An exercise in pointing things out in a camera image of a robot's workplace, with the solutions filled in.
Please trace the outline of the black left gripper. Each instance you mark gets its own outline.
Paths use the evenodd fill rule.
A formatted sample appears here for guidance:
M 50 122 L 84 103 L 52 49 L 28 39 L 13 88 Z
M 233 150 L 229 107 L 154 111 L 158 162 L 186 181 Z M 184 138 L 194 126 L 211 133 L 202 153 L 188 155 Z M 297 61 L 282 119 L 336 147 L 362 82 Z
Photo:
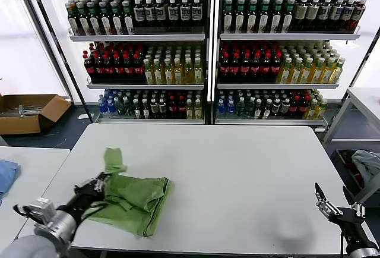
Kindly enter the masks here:
M 74 188 L 75 196 L 64 205 L 64 212 L 74 219 L 81 219 L 93 203 L 104 199 L 104 190 L 108 180 L 109 174 L 100 173 L 87 184 L 81 187 L 76 186 Z

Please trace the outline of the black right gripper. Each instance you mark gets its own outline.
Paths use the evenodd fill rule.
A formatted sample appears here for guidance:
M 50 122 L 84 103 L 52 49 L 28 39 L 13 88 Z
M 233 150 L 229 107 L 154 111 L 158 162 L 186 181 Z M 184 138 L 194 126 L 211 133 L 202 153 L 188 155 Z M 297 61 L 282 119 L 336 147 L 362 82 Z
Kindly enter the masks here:
M 354 200 L 354 196 L 347 187 L 345 185 L 343 186 L 343 193 L 351 209 L 343 207 L 337 208 L 326 198 L 318 183 L 315 183 L 314 186 L 317 199 L 316 206 L 323 215 L 329 215 L 330 222 L 340 227 L 343 237 L 347 242 L 346 249 L 377 249 L 377 245 L 368 239 L 362 227 L 362 223 L 364 223 L 365 220 L 360 217 L 365 216 L 365 208 L 362 204 Z

